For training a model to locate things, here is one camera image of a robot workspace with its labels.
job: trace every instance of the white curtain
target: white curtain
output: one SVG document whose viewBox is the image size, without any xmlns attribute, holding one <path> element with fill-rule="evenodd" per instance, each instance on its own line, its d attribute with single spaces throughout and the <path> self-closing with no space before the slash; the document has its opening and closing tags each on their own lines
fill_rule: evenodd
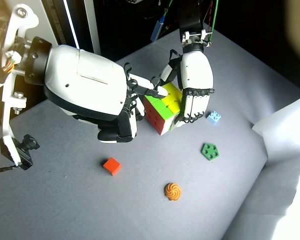
<svg viewBox="0 0 300 240">
<path fill-rule="evenodd" d="M 252 128 L 268 161 L 224 240 L 300 240 L 300 99 Z"/>
</svg>

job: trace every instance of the rubik's cube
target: rubik's cube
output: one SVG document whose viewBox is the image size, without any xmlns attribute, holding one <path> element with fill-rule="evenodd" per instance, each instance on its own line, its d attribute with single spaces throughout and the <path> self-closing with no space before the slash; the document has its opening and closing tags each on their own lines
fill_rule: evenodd
<svg viewBox="0 0 300 240">
<path fill-rule="evenodd" d="M 180 113 L 182 93 L 170 82 L 162 86 L 168 95 L 162 99 L 145 96 L 144 108 L 146 118 L 154 129 L 163 135 L 168 132 L 174 119 Z"/>
</svg>

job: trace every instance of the green wire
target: green wire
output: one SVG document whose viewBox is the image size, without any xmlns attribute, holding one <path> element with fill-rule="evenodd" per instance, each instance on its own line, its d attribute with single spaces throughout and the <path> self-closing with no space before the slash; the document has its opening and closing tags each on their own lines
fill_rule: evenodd
<svg viewBox="0 0 300 240">
<path fill-rule="evenodd" d="M 173 2 L 173 0 L 170 0 L 170 2 L 169 2 L 169 6 L 168 6 L 168 9 L 167 9 L 167 11 L 166 11 L 166 12 L 163 14 L 163 16 L 166 16 L 166 14 L 167 14 L 167 12 L 168 12 L 168 10 L 169 10 L 169 8 L 170 8 L 170 6 L 171 6 L 172 2 Z"/>
<path fill-rule="evenodd" d="M 212 35 L 214 34 L 214 30 L 215 30 L 215 23 L 216 23 L 217 11 L 218 11 L 218 3 L 219 3 L 219 0 L 216 0 L 215 8 L 214 8 L 213 22 L 212 22 L 212 27 L 211 27 L 212 33 L 209 36 L 209 41 L 211 41 Z"/>
</svg>

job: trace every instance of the orange block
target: orange block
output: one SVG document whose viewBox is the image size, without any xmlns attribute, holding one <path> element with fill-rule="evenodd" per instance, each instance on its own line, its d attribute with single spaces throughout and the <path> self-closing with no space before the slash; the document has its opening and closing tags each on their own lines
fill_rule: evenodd
<svg viewBox="0 0 300 240">
<path fill-rule="evenodd" d="M 103 164 L 103 168 L 107 170 L 112 176 L 114 176 L 121 168 L 120 162 L 117 162 L 113 157 L 110 157 L 105 164 Z"/>
</svg>

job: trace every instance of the gray table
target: gray table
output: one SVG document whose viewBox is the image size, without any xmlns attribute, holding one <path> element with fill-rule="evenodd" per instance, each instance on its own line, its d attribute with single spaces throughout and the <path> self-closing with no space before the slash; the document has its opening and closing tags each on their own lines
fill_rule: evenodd
<svg viewBox="0 0 300 240">
<path fill-rule="evenodd" d="M 119 61 L 132 73 L 158 75 L 169 50 L 181 52 L 175 31 Z M 44 101 L 11 121 L 15 135 L 34 136 L 41 148 L 34 166 L 0 173 L 1 240 L 218 240 L 227 230 L 267 160 L 263 140 L 251 130 L 261 118 L 300 97 L 300 90 L 216 32 L 206 50 L 215 94 L 202 118 L 163 136 L 146 121 L 127 144 L 104 144 L 94 126 L 67 117 Z M 218 146 L 207 161 L 203 143 Z M 116 158 L 109 175 L 102 163 Z M 0 167 L 11 163 L 0 155 Z M 178 201 L 164 196 L 178 183 Z"/>
</svg>

